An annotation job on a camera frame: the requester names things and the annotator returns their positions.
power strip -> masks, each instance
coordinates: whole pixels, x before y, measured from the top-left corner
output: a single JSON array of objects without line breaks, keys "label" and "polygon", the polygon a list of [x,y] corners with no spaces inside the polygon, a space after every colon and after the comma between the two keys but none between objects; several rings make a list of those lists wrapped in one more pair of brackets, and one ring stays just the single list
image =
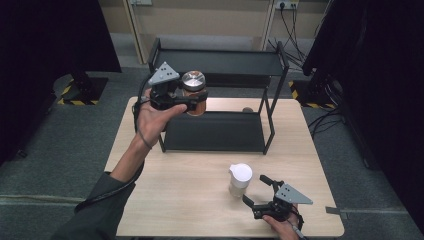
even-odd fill
[{"label": "power strip", "polygon": [[299,0],[279,0],[275,4],[275,9],[280,10],[281,3],[284,3],[283,10],[293,10],[293,9],[297,9],[297,7],[299,6]]}]

black metal shelf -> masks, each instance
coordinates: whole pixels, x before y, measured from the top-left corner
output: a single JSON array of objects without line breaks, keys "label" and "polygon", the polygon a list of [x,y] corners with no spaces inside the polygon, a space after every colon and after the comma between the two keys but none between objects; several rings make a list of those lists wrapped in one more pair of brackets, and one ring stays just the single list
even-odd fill
[{"label": "black metal shelf", "polygon": [[246,112],[205,112],[172,119],[166,129],[167,150],[262,152],[260,115]]},{"label": "black metal shelf", "polygon": [[[206,77],[206,87],[260,88],[262,100],[257,112],[205,112],[200,117],[179,116],[167,126],[165,141],[160,137],[162,151],[242,151],[266,154],[274,137],[272,113],[285,81],[289,64],[282,43],[274,52],[216,51],[164,49],[156,39],[148,60],[153,74],[164,62],[183,75],[200,71]],[[268,87],[271,77],[280,77],[272,103]],[[265,141],[261,111],[265,109],[270,136]]]}]

tabletop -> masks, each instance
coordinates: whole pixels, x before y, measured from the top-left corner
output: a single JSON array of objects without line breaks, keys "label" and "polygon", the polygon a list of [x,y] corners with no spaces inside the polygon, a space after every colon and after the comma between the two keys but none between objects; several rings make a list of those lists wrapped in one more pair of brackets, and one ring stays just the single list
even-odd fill
[{"label": "tabletop", "polygon": [[[111,171],[117,164],[135,134],[131,112],[135,101],[136,97],[133,97],[128,102],[106,171]],[[245,107],[255,110],[259,103],[260,99],[254,98],[208,98],[207,111],[241,111]],[[229,193],[230,165],[246,163],[253,170],[246,195],[255,204],[267,203],[273,197],[272,187],[260,181],[260,175],[283,180],[313,201],[312,205],[299,205],[305,221],[304,235],[341,236],[344,227],[340,216],[326,212],[326,207],[335,208],[336,205],[299,103],[280,99],[273,122],[276,133],[266,155],[163,153],[158,145],[155,146],[146,158],[144,171],[125,207],[117,235],[275,237],[268,224],[253,218],[251,209],[241,198]],[[265,112],[262,124],[264,137],[267,137],[269,125]]]}]

yellow and black tape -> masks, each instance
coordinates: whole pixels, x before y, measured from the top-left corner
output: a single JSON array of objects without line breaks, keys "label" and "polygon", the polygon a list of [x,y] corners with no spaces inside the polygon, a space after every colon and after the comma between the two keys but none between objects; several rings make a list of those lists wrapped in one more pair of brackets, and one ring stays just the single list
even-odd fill
[{"label": "yellow and black tape", "polygon": [[311,108],[336,108],[333,103],[317,104],[313,102],[304,102],[301,101],[299,97],[299,91],[296,89],[296,85],[293,81],[289,82],[290,91],[292,93],[293,99],[297,100],[302,107],[311,107]]},{"label": "yellow and black tape", "polygon": [[72,79],[68,83],[68,85],[65,87],[65,89],[62,92],[61,98],[57,102],[57,104],[62,104],[62,105],[63,104],[70,104],[70,105],[75,105],[75,106],[85,106],[85,105],[96,105],[99,102],[98,99],[96,99],[96,100],[83,100],[83,99],[80,99],[79,98],[80,94],[77,94],[72,99],[69,99],[69,100],[68,99],[65,99],[64,96],[66,94],[68,94],[70,91],[78,91],[79,92],[79,90],[77,90],[77,89],[75,90],[73,88],[76,88],[75,85],[74,85],[74,79]]}]

triangular metal plate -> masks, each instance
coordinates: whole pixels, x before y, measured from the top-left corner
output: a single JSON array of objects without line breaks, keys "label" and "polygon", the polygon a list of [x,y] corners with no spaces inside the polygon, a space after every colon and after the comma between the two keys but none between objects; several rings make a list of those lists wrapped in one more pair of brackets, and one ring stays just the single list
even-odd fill
[{"label": "triangular metal plate", "polygon": [[180,78],[174,69],[171,68],[166,62],[163,62],[162,65],[156,69],[155,74],[149,80],[150,86],[157,85],[160,83],[168,82]]},{"label": "triangular metal plate", "polygon": [[275,194],[275,197],[288,203],[312,204],[312,200],[297,191],[294,187],[284,183]]}]

